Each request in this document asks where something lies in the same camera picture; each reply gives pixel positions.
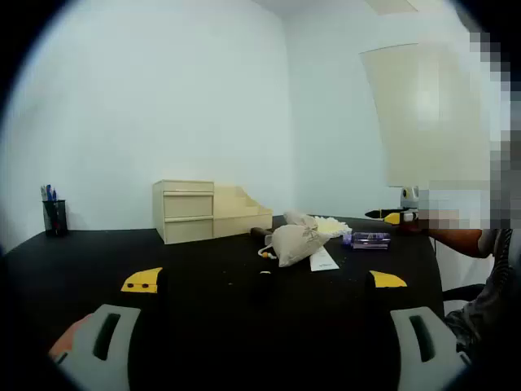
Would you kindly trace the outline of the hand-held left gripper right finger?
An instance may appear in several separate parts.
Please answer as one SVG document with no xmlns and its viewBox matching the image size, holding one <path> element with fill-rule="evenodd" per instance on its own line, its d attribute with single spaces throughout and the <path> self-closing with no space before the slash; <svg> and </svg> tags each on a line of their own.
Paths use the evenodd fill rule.
<svg viewBox="0 0 521 391">
<path fill-rule="evenodd" d="M 366 274 L 366 335 L 378 378 L 397 390 L 446 390 L 471 364 L 457 350 L 449 327 L 427 306 L 393 309 L 393 293 L 405 281 L 371 270 Z"/>
</svg>

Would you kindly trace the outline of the person's left hand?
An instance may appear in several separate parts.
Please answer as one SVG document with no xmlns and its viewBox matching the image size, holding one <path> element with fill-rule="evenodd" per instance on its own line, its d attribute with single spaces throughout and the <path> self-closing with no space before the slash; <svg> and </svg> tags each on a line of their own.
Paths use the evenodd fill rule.
<svg viewBox="0 0 521 391">
<path fill-rule="evenodd" d="M 73 338 L 77 330 L 82 326 L 93 313 L 87 314 L 82 319 L 77 320 L 62 334 L 62 336 L 52 345 L 48 355 L 53 361 L 57 361 L 65 352 L 72 349 Z"/>
</svg>

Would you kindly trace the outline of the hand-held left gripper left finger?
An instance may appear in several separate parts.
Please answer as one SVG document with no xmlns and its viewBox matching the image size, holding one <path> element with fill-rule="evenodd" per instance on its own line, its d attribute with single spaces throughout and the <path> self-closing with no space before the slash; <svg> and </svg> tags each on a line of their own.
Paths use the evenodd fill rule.
<svg viewBox="0 0 521 391">
<path fill-rule="evenodd" d="M 131 274 L 120 301 L 102 304 L 77 330 L 72 349 L 56 362 L 79 390 L 138 390 L 157 365 L 164 334 L 168 273 L 162 267 Z"/>
</svg>

